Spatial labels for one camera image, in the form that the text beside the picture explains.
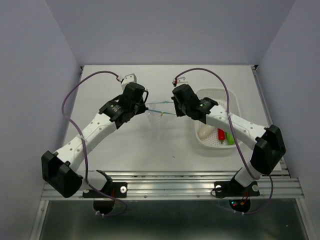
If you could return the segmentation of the clear zip top bag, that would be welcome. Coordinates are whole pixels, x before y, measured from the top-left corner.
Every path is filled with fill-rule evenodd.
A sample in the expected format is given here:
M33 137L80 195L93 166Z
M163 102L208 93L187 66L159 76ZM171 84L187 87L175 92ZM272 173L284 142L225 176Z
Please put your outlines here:
M149 102L146 116L152 128L153 137L159 140L169 128L171 121L176 117L173 100Z

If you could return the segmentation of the white toy radish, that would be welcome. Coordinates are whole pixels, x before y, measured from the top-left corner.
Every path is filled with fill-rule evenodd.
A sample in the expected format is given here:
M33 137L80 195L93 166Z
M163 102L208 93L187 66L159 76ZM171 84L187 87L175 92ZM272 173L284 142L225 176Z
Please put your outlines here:
M205 124L199 128L197 136L201 140L206 139L215 131L215 129L216 127Z

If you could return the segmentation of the green toy pepper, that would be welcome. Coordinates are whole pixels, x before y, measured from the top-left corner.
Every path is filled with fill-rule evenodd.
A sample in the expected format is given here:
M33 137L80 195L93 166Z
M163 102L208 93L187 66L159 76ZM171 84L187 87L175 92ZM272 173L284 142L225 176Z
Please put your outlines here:
M235 145L235 139L231 133L225 132L225 139L227 141L228 146Z

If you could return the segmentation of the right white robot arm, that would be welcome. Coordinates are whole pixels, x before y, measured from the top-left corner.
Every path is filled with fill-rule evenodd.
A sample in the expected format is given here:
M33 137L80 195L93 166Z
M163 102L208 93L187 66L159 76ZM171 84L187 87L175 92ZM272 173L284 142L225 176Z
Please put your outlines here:
M174 108L178 117L188 116L192 120L216 127L234 135L248 146L252 152L246 163L230 181L231 192L242 195L248 186L262 175L272 173L286 153L281 130L270 125L265 127L249 122L238 115L228 112L218 102L205 97L199 99L188 84L182 84L172 91Z

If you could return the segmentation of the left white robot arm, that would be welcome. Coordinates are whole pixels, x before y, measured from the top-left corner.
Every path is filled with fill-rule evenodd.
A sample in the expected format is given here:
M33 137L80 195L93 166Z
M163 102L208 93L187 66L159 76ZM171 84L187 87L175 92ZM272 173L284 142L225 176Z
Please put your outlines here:
M83 178L77 174L82 162L89 164L88 155L108 135L115 132L134 116L148 108L149 92L144 86L130 82L122 94L106 102L93 120L66 145L55 152L46 151L41 156L42 178L64 198L74 195Z

